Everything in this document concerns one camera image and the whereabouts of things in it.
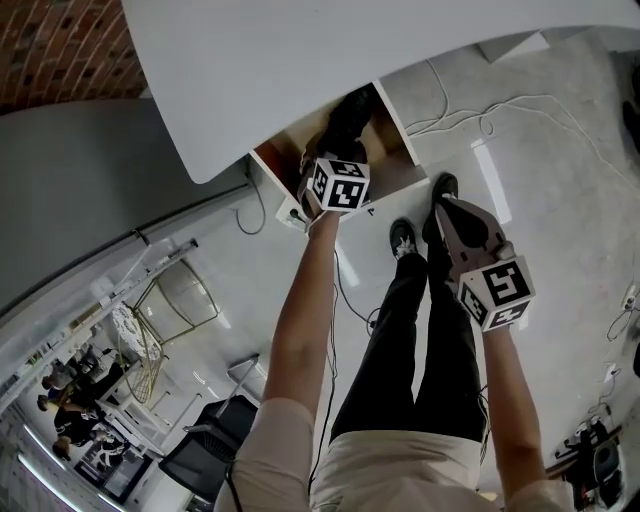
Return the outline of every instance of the white cable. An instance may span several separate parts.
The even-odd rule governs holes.
[[[573,133],[575,135],[578,135],[580,138],[584,137],[588,141],[589,146],[591,147],[592,151],[598,157],[598,160],[600,160],[601,163],[603,163],[606,166],[608,166],[609,168],[611,168],[628,185],[631,185],[632,187],[636,188],[636,186],[633,183],[631,183],[629,181],[629,179],[627,179],[627,177],[622,172],[620,172],[611,162],[609,162],[608,160],[606,160],[602,156],[602,154],[600,153],[600,151],[596,147],[595,143],[593,142],[593,139],[587,134],[587,132],[580,125],[580,123],[578,123],[576,118],[573,117],[573,115],[565,108],[565,106],[560,102],[560,100],[558,100],[558,98],[556,98],[552,94],[522,94],[522,95],[510,98],[510,99],[508,99],[506,101],[494,103],[493,105],[487,107],[482,112],[477,111],[477,110],[463,109],[463,110],[457,110],[455,112],[449,113],[449,105],[450,105],[449,94],[447,93],[447,90],[444,87],[442,79],[440,78],[440,75],[438,74],[438,71],[435,68],[435,66],[433,65],[433,63],[429,59],[427,59],[427,63],[429,64],[429,66],[431,66],[431,69],[433,70],[433,72],[434,72],[434,74],[436,76],[436,79],[438,80],[438,84],[440,85],[440,87],[442,89],[442,92],[444,94],[444,97],[445,97],[445,109],[444,109],[444,113],[440,117],[438,117],[436,119],[427,119],[427,120],[424,120],[424,121],[416,121],[416,122],[413,122],[413,123],[409,124],[408,126],[406,126],[405,130],[407,130],[407,134],[409,135],[409,137],[414,137],[415,138],[415,137],[421,137],[423,135],[427,135],[429,133],[450,132],[452,130],[455,130],[458,126],[466,123],[467,121],[472,121],[474,119],[478,120],[478,122],[480,124],[480,131],[484,135],[486,135],[487,137],[490,137],[491,135],[493,135],[495,130],[494,130],[493,124],[488,119],[486,119],[486,117],[491,115],[491,114],[493,114],[494,112],[496,112],[497,110],[499,110],[502,107],[508,107],[508,108],[512,108],[512,109],[515,109],[515,110],[520,110],[520,111],[529,112],[529,113],[533,113],[533,114],[538,114],[538,115],[544,116],[544,117],[550,119],[551,121],[553,121],[558,126],[560,126],[562,129],[564,129],[566,131],[569,131],[569,132],[571,132],[571,133]],[[573,122],[573,124],[575,125],[577,130],[565,125],[564,123],[561,123],[555,117],[553,117],[548,112],[545,112],[544,110],[540,110],[540,109],[532,108],[532,107],[526,107],[524,105],[515,105],[514,104],[517,101],[527,100],[527,99],[550,99],[550,100],[554,101],[560,107],[560,109],[566,114],[566,116],[569,119],[571,119],[571,121]],[[463,113],[471,113],[472,115],[457,121],[456,123],[454,123],[452,126],[450,126],[448,128],[437,128],[437,129],[435,128],[435,126],[440,124],[442,121],[448,120],[448,119],[450,119],[450,118],[452,118],[454,116],[458,116],[459,114],[463,114]],[[485,131],[485,126],[483,125],[483,122],[488,123],[488,125],[490,127],[489,131]],[[412,127],[414,127],[416,125],[419,125],[419,124],[425,124],[425,123],[430,123],[430,124],[428,126],[424,127],[424,128],[420,128],[419,130],[416,130],[416,131],[414,131],[412,133],[408,132],[408,130],[411,129]]]

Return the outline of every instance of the black pants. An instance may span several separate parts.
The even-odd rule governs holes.
[[[486,420],[478,401],[473,332],[467,312],[445,284],[450,260],[439,235],[433,236],[429,263],[419,254],[398,261],[331,441],[360,430],[410,430],[482,441]],[[427,275],[432,301],[427,363],[414,403],[415,321]]]

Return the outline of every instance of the concrete floor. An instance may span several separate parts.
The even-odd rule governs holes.
[[[526,256],[538,293],[528,325],[520,324],[512,331],[538,407],[544,455],[550,465],[556,448],[589,416],[587,411],[598,396],[610,389],[611,383],[602,383],[605,362],[616,362],[623,369],[609,400],[614,422],[622,421],[638,394],[631,370],[635,346],[625,341],[626,335],[612,343],[606,338],[640,260],[640,255],[636,257],[640,191],[627,181],[639,183],[639,159],[621,125],[626,79],[619,78],[620,62],[588,32],[551,50],[506,63],[489,65],[474,48],[440,56],[433,63],[449,93],[451,110],[482,110],[517,94],[555,95],[594,139],[602,156],[626,177],[602,164],[583,139],[536,114],[501,110],[491,119],[495,132],[490,137],[470,122],[452,133],[414,139],[430,176],[443,170],[453,172],[460,180],[462,198],[490,211],[499,208],[503,220],[511,217],[504,224],[505,232]],[[385,80],[385,86],[405,125],[435,117],[444,107],[442,93],[425,63],[394,74]],[[526,104],[547,107],[549,113],[570,124],[549,101]],[[281,193],[264,174],[254,171],[267,209],[266,226],[260,234],[244,235],[236,226],[235,213],[224,210],[174,237],[178,243],[194,236],[198,239],[200,249],[189,260],[225,318],[168,347],[171,361],[166,372],[181,390],[175,394],[176,410],[181,397],[196,392],[204,393],[207,400],[214,399],[211,392],[225,397],[233,387],[226,368],[253,353],[268,352],[305,246],[300,232],[274,217]],[[499,178],[497,184],[492,176]],[[389,225],[407,216],[420,226],[429,207],[427,196],[424,187],[403,192],[377,208],[373,216],[358,215],[341,227],[341,263],[353,271],[345,279],[345,291],[363,315],[380,305],[393,277]],[[255,198],[241,205],[240,214],[247,229],[259,225],[261,212]],[[428,319],[427,294],[417,322],[414,387],[424,369]],[[344,400],[367,341],[364,323],[340,299],[336,312],[339,377],[331,419]],[[478,351],[484,375],[481,344]],[[328,377],[327,371],[318,430],[327,406]],[[384,404],[380,406],[383,414]],[[195,409],[193,416],[199,412]],[[491,447],[480,483],[487,491],[499,485]]]

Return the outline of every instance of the beige shirt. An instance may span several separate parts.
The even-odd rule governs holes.
[[[232,479],[243,512],[498,512],[475,491],[480,444],[423,432],[350,432],[331,443],[308,494],[313,419],[287,399],[262,404],[238,451]],[[225,484],[215,510],[236,512]],[[571,487],[540,481],[509,512],[572,511]]]

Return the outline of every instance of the black office chair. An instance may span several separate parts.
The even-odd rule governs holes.
[[[227,466],[251,430],[257,408],[244,396],[205,406],[180,444],[159,464],[183,487],[213,503]]]

